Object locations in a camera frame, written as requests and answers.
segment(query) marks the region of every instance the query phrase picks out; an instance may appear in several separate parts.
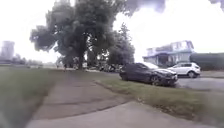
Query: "grass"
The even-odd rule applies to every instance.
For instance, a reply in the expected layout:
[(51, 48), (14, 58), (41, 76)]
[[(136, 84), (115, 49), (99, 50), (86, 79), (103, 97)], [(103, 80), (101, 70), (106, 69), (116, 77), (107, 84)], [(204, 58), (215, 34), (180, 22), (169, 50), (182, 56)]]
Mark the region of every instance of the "grass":
[(0, 127), (24, 127), (58, 76), (55, 71), (0, 67)]
[(154, 87), (117, 78), (101, 80), (101, 83), (173, 116), (224, 127), (223, 93)]

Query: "car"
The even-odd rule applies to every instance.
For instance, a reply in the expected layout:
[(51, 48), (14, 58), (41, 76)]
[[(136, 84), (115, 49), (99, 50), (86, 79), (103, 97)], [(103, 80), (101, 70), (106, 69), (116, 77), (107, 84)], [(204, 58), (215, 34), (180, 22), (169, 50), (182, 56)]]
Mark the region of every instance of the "car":
[(177, 73), (160, 68), (150, 68), (143, 63), (133, 63), (123, 66), (120, 77), (127, 81), (140, 81), (155, 86), (174, 85), (178, 80)]
[(104, 71), (104, 72), (116, 72), (117, 70), (119, 70), (119, 68), (117, 69), (117, 67), (115, 65), (103, 65), (100, 67), (99, 69), (100, 71)]
[(173, 67), (168, 68), (176, 72), (179, 76), (188, 76), (190, 78), (197, 78), (200, 76), (201, 68), (196, 63), (179, 63)]

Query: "concrete sidewalk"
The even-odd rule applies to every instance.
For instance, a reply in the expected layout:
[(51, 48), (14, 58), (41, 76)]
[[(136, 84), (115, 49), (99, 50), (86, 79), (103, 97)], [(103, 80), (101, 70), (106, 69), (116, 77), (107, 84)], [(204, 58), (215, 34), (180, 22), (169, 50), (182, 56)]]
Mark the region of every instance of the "concrete sidewalk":
[(45, 98), (27, 128), (212, 128), (178, 119), (66, 76)]
[(27, 128), (214, 128), (178, 119), (136, 102), (86, 115), (35, 120)]
[(57, 119), (111, 108), (127, 99), (110, 92), (92, 81), (67, 76), (44, 100), (33, 120)]

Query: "building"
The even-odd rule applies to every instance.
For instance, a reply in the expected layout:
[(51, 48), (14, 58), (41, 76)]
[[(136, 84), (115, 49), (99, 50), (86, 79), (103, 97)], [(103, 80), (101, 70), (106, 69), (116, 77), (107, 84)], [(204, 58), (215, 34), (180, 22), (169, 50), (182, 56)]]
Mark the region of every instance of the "building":
[(14, 55), (14, 42), (4, 41), (0, 50), (1, 60), (12, 60)]
[(191, 41), (174, 42), (162, 47), (147, 49), (145, 62), (150, 62), (161, 67), (172, 66), (178, 62), (190, 61), (190, 55), (194, 53)]

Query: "white suv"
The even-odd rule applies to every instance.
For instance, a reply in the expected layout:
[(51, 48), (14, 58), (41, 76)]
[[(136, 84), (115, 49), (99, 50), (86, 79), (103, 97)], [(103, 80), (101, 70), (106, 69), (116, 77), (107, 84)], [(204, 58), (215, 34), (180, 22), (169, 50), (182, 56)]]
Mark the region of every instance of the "white suv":
[(168, 68), (176, 72), (178, 75), (187, 75), (190, 78), (196, 78), (200, 76), (201, 68), (195, 63), (179, 63), (173, 67)]

